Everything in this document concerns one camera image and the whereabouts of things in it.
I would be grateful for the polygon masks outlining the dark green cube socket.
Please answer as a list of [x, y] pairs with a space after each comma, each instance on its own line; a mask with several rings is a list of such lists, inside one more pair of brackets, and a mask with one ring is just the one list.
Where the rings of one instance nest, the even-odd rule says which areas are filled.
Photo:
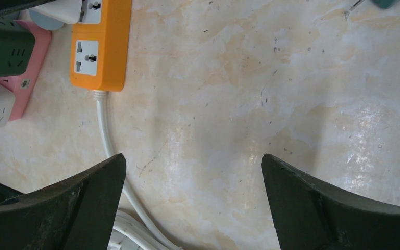
[[0, 18], [0, 77], [25, 73], [34, 46], [35, 37], [28, 29]]

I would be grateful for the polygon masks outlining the white USB charger adapter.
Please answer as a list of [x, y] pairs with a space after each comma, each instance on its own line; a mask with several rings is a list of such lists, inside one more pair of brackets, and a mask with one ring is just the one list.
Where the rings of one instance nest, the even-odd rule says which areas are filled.
[[65, 24], [76, 24], [80, 20], [82, 2], [82, 0], [56, 0], [30, 8], [30, 10]]

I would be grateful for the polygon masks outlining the pink triangular power strip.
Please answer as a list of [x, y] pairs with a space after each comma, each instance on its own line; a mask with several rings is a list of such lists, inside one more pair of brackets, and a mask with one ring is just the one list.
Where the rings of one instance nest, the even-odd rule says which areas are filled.
[[15, 103], [9, 121], [20, 119], [23, 116], [52, 39], [51, 31], [37, 26], [32, 21], [17, 20], [16, 23], [34, 35], [35, 46], [24, 74], [0, 77], [0, 84], [15, 95]]

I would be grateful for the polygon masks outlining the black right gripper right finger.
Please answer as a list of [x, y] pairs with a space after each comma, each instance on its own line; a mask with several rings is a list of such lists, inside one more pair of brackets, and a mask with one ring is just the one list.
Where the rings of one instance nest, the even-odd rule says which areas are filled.
[[341, 189], [271, 154], [261, 168], [281, 249], [400, 249], [400, 206]]

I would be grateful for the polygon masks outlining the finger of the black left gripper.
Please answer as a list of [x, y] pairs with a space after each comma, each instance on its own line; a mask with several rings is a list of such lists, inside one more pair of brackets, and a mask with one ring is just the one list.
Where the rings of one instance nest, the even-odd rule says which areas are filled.
[[0, 17], [52, 1], [53, 0], [0, 0]]

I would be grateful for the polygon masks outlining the teal small cube adapter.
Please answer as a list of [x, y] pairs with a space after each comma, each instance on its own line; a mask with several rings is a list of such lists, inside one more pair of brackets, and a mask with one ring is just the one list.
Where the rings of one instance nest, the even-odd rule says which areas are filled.
[[398, 2], [400, 2], [400, 0], [372, 0], [372, 2], [381, 9], [389, 9], [392, 6], [394, 6], [395, 4], [397, 4]]

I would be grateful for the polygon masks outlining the orange power strip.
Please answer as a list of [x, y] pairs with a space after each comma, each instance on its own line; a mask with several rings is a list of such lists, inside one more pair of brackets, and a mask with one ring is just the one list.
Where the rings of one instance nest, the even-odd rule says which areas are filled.
[[71, 84], [96, 98], [120, 92], [126, 78], [132, 1], [83, 1], [72, 26]]

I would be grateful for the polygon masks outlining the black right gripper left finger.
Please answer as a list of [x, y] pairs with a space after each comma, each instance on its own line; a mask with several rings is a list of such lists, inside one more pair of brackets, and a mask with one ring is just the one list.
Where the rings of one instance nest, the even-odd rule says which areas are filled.
[[0, 249], [106, 249], [125, 175], [116, 154], [31, 193], [0, 183]]

